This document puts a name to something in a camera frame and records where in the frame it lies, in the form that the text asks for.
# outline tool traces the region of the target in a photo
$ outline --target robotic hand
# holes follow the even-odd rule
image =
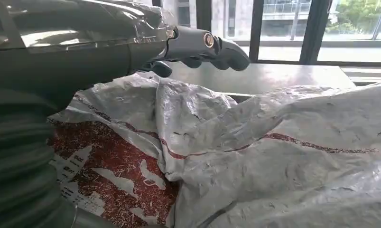
[[[248,56],[232,41],[213,36],[210,32],[177,26],[169,31],[167,49],[156,60],[181,61],[190,68],[202,62],[211,62],[217,69],[244,70]],[[140,71],[153,71],[161,77],[170,76],[172,70],[161,61],[147,63]]]
[[[60,196],[46,117],[74,93],[163,62],[243,70],[247,55],[161,8],[122,0],[0,0],[0,227],[112,228]]]

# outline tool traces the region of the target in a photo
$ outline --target crumpled plastic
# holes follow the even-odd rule
[[[180,184],[166,197],[175,203],[162,204],[169,213],[127,209],[125,216],[143,224],[381,228],[381,85],[296,86],[236,104],[150,73],[80,91],[51,119],[103,123],[156,160],[167,181],[149,175],[148,185]],[[134,168],[144,167],[136,162]],[[105,173],[106,182],[119,185]],[[131,192],[122,192],[142,201],[134,196],[142,192],[140,181],[133,182]],[[123,227],[122,216],[103,217]]]

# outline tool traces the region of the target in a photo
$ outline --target table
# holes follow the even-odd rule
[[[204,86],[216,92],[255,95],[301,85],[355,87],[338,66],[250,64],[246,70],[239,72],[232,69],[221,71],[209,63],[203,63],[197,69],[189,69],[178,62],[169,65],[173,69],[170,78]]]

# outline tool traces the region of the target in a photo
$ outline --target plastic bag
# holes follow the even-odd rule
[[[61,143],[56,149],[63,161],[56,156],[53,162],[63,173],[57,164],[67,162],[65,151],[101,148],[92,160],[103,166],[91,168],[96,175],[76,172],[61,182],[63,188],[87,175],[77,190],[92,191],[75,201],[79,207],[97,204],[98,210],[87,209],[120,227],[381,227],[380,85],[343,91],[297,86],[236,104],[200,86],[150,75],[78,92],[65,111],[51,117],[58,121],[57,135],[65,135],[59,126],[72,123],[102,126],[76,127],[73,142],[79,146]],[[76,141],[80,135],[123,140],[114,144],[126,153],[111,156],[93,138]],[[133,154],[155,163],[129,162],[140,172],[134,177],[116,171],[126,169]],[[85,158],[87,166],[91,159]],[[106,168],[108,162],[119,169]],[[179,192],[172,182],[180,183]],[[137,204],[123,204],[109,188],[121,188]],[[163,197],[142,201],[155,190]],[[154,200],[164,203],[149,207]],[[109,207],[119,213],[107,213]]]

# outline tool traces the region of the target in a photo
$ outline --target green foliage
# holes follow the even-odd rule
[[[327,33],[371,34],[381,14],[381,0],[341,0],[337,22],[328,22]]]

